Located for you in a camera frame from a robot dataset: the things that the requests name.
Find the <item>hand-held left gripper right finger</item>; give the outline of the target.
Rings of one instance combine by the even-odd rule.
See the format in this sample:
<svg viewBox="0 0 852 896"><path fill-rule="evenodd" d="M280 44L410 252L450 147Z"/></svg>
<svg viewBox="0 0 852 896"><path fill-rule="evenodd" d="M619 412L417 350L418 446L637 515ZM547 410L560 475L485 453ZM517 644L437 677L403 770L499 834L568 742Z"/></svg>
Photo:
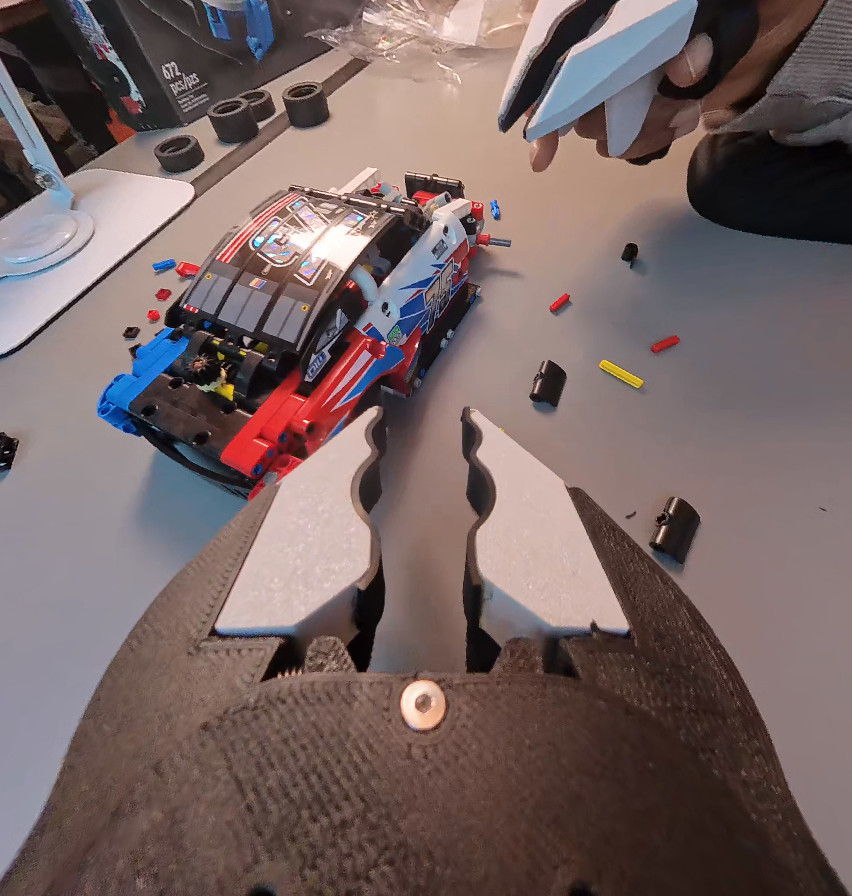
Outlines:
<svg viewBox="0 0 852 896"><path fill-rule="evenodd" d="M630 625L564 480L481 411L462 412L467 499L478 519L466 572L494 641L556 641Z"/></svg>

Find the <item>black lego set box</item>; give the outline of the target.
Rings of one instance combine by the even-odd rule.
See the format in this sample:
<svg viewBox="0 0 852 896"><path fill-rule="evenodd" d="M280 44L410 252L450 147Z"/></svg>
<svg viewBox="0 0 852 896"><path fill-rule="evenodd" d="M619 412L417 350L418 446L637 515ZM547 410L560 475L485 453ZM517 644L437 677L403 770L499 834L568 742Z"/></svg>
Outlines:
<svg viewBox="0 0 852 896"><path fill-rule="evenodd" d="M329 51L313 36L364 1L47 1L90 76L134 131L185 126L212 104Z"/></svg>

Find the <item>black lego tube connector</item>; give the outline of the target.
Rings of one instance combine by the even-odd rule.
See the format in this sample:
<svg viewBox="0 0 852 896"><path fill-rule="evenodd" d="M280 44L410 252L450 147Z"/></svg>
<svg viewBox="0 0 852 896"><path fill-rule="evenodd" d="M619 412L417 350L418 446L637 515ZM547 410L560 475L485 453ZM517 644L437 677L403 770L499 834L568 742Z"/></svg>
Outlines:
<svg viewBox="0 0 852 896"><path fill-rule="evenodd" d="M700 523L701 517L692 504L682 497L669 497L656 516L656 528L649 546L656 554L667 556L682 566Z"/></svg>
<svg viewBox="0 0 852 896"><path fill-rule="evenodd" d="M529 398L533 404L558 408L566 385L566 371L556 362L545 359L534 375Z"/></svg>

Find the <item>clear plastic bag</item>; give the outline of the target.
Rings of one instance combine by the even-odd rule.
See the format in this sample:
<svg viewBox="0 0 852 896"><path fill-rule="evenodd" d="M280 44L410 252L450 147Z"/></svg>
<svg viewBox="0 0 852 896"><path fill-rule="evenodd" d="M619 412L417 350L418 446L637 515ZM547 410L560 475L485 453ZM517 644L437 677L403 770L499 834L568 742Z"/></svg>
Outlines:
<svg viewBox="0 0 852 896"><path fill-rule="evenodd" d="M510 60L535 1L361 2L347 24L308 37L375 65L385 76L460 84L477 65Z"/></svg>

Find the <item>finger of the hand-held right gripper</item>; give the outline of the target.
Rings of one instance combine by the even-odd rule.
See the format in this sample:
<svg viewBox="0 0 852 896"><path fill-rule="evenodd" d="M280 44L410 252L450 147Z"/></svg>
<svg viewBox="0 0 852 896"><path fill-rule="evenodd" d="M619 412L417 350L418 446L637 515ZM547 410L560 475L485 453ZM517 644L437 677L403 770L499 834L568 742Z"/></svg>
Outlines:
<svg viewBox="0 0 852 896"><path fill-rule="evenodd" d="M509 132L521 118L527 133L529 107L538 105L574 46L601 29L615 1L538 2L526 28L498 111L498 128Z"/></svg>
<svg viewBox="0 0 852 896"><path fill-rule="evenodd" d="M604 47L604 25L569 51L554 83L536 106L524 138L566 133L586 112L611 96L617 85L616 64Z"/></svg>

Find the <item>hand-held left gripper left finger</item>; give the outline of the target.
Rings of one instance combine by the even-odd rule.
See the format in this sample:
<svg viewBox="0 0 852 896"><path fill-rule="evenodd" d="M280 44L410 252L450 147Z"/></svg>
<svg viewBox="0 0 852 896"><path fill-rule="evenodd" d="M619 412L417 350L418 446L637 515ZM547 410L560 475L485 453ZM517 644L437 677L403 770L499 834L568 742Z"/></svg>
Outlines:
<svg viewBox="0 0 852 896"><path fill-rule="evenodd" d="M383 409L368 408L275 487L215 622L222 636L353 639L375 580Z"/></svg>

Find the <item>dark cloth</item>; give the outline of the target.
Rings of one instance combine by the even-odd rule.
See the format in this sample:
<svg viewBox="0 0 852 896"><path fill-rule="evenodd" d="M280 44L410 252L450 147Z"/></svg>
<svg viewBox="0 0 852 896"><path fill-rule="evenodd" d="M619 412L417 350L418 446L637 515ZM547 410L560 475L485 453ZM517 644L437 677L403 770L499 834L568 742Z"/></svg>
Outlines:
<svg viewBox="0 0 852 896"><path fill-rule="evenodd" d="M767 133L704 137L687 194L702 218L765 237L852 245L852 154L843 145L788 147Z"/></svg>

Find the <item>person's right forearm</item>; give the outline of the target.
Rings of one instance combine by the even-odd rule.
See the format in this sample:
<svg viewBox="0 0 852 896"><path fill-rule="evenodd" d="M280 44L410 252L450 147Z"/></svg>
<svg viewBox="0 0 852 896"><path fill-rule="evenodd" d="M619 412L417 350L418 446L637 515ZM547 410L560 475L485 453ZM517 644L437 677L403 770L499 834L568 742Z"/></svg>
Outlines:
<svg viewBox="0 0 852 896"><path fill-rule="evenodd" d="M852 1L825 2L797 48L748 110L712 133L769 133L781 145L841 143L852 154Z"/></svg>

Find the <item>red blue lego race car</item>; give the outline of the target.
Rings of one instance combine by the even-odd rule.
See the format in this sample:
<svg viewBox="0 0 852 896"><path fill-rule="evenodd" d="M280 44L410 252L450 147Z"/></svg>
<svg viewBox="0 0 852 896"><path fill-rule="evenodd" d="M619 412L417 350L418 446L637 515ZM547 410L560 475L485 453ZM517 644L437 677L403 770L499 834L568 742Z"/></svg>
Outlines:
<svg viewBox="0 0 852 896"><path fill-rule="evenodd" d="M130 348L97 416L251 498L381 405L410 397L481 287L470 263L509 239L455 178L366 168L291 185L210 252L163 328Z"/></svg>

